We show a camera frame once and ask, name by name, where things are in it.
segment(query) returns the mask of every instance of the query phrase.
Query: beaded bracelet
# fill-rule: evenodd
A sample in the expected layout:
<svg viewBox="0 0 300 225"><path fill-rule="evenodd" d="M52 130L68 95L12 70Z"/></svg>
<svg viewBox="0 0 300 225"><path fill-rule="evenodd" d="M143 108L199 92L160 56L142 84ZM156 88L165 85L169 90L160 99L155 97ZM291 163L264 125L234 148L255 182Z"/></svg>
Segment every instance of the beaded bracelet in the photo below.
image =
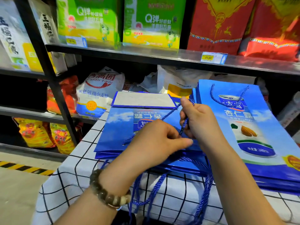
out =
<svg viewBox="0 0 300 225"><path fill-rule="evenodd" d="M105 205L110 208L120 210L122 205L125 205L131 200L131 192L128 190L125 196L115 196L113 194L109 194L106 189L102 187L99 183L98 177L101 174L103 169L94 170L90 177L90 186L95 195L97 195L98 199Z"/></svg>

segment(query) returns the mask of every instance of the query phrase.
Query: table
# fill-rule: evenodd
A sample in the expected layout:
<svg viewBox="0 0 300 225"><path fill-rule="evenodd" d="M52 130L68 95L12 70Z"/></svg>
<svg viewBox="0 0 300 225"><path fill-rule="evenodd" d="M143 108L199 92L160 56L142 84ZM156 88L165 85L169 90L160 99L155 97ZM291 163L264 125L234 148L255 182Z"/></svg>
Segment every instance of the table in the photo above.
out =
<svg viewBox="0 0 300 225"><path fill-rule="evenodd" d="M92 170L101 167L103 161L95 159L94 149L103 131L109 111L96 122L74 151L42 185L36 203L33 225L53 224L89 186ZM149 171L140 183L141 201L148 198L160 175ZM167 223L184 225L193 220L204 190L204 178L171 172L158 191L150 217ZM300 224L300 197L285 193L262 190L263 194L288 224ZM148 205L140 206L138 214L147 215ZM213 184L203 225L226 225L220 198Z"/></svg>

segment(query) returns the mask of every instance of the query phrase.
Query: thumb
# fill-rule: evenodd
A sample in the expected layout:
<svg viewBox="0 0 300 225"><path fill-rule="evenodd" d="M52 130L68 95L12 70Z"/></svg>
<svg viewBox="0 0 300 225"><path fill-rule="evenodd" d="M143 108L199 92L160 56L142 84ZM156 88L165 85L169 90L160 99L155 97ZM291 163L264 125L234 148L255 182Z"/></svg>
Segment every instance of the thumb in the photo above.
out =
<svg viewBox="0 0 300 225"><path fill-rule="evenodd" d="M185 149L193 144L193 140L189 138L177 138L177 139L169 139L170 140L170 148L171 153L178 151L180 149Z"/></svg>
<svg viewBox="0 0 300 225"><path fill-rule="evenodd" d="M181 97L180 99L181 102L181 106L182 109L184 111L184 113L189 117L189 118L193 118L193 116L196 114L196 112L198 112L193 104L186 98L186 97Z"/></svg>

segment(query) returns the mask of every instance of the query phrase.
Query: beige floor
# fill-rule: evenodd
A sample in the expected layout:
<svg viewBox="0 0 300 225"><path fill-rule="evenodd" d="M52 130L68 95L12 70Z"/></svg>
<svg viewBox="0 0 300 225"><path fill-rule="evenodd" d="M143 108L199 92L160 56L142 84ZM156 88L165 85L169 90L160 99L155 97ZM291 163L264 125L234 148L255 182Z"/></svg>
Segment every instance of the beige floor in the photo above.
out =
<svg viewBox="0 0 300 225"><path fill-rule="evenodd" d="M0 161L56 170L61 164L42 159L0 152ZM48 176L0 167L0 224L29 225L35 211L40 186Z"/></svg>

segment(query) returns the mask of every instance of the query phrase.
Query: price tag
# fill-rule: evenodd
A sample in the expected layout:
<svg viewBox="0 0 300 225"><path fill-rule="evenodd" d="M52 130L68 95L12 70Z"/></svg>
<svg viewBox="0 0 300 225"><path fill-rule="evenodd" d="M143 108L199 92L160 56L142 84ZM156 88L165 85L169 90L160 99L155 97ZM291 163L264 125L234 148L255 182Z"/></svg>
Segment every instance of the price tag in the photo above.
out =
<svg viewBox="0 0 300 225"><path fill-rule="evenodd" d="M86 38L75 37L75 36L66 36L67 45L88 47L86 43Z"/></svg>
<svg viewBox="0 0 300 225"><path fill-rule="evenodd" d="M227 54L203 52L201 56L201 62L208 62L212 64L225 64Z"/></svg>

